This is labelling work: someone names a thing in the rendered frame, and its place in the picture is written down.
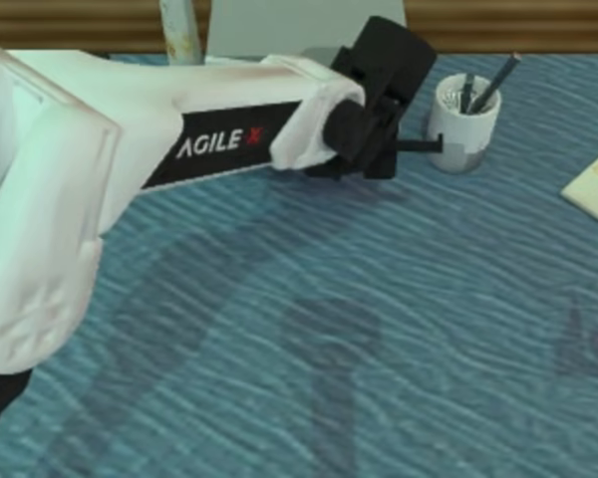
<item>water ripple pattern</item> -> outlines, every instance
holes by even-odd
[[[503,61],[442,57],[404,133]],[[0,478],[598,478],[598,223],[558,196],[597,156],[598,56],[527,56],[471,175],[138,198]]]

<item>pen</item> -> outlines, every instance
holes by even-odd
[[[462,91],[460,92],[460,113],[464,115],[467,113],[469,108],[469,101],[471,100],[471,90],[474,85],[474,75],[468,73],[465,76],[465,83],[462,85]]]
[[[476,98],[474,103],[471,104],[471,108],[469,108],[469,111],[467,112],[469,115],[477,115],[482,111],[491,96],[496,92],[496,90],[498,90],[498,88],[500,88],[502,82],[507,79],[509,74],[514,70],[514,68],[516,68],[516,65],[518,65],[519,62],[520,55],[518,53],[512,53],[483,94]]]

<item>table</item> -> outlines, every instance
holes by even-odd
[[[441,57],[404,131],[502,62]],[[526,56],[471,175],[138,198],[0,477],[598,478],[598,223],[558,196],[597,156],[598,56]]]

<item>wooden background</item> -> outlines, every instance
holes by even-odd
[[[210,0],[194,1],[204,35]],[[441,52],[598,53],[598,0],[406,4],[410,27]],[[0,46],[164,51],[157,0],[0,0]]]

